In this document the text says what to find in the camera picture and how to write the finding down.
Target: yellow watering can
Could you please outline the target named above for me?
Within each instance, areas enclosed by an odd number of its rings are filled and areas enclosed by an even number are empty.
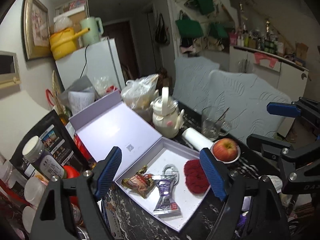
[[[73,28],[66,28],[60,32],[52,34],[49,42],[54,59],[61,59],[62,57],[76,51],[76,39],[88,31],[90,31],[90,29],[85,28],[78,33],[75,33]]]

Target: qr code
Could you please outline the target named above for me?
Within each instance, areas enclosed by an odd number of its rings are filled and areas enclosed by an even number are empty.
[[[134,149],[134,147],[131,144],[129,144],[127,145],[127,149],[129,150],[129,152],[131,152]]]

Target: white refrigerator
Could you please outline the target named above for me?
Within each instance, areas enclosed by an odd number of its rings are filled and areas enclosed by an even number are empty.
[[[79,79],[83,70],[82,76],[87,75],[92,84],[94,78],[108,76],[120,90],[125,87],[115,39],[107,39],[89,45],[87,50],[85,47],[78,49],[56,60],[56,65],[64,89]]]

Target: small metal bowl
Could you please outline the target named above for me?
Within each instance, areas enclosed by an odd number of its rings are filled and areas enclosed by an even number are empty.
[[[215,141],[215,142],[212,144],[212,146],[211,146],[211,148],[210,148],[210,151],[211,151],[212,155],[216,158],[217,161],[223,162],[223,161],[219,160],[219,159],[213,154],[213,147],[214,147],[214,145],[215,145],[218,141]],[[235,161],[237,161],[237,160],[240,158],[240,154],[241,154],[241,150],[240,150],[240,147],[239,147],[238,145],[237,145],[237,149],[238,149],[238,155],[237,155],[237,157],[236,157],[233,161],[231,161],[231,162],[223,162],[223,163],[229,164],[229,163],[234,163]]]

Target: red apple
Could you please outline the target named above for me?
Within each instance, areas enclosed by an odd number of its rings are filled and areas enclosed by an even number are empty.
[[[232,139],[223,138],[214,144],[212,153],[220,161],[231,162],[238,155],[237,144]]]

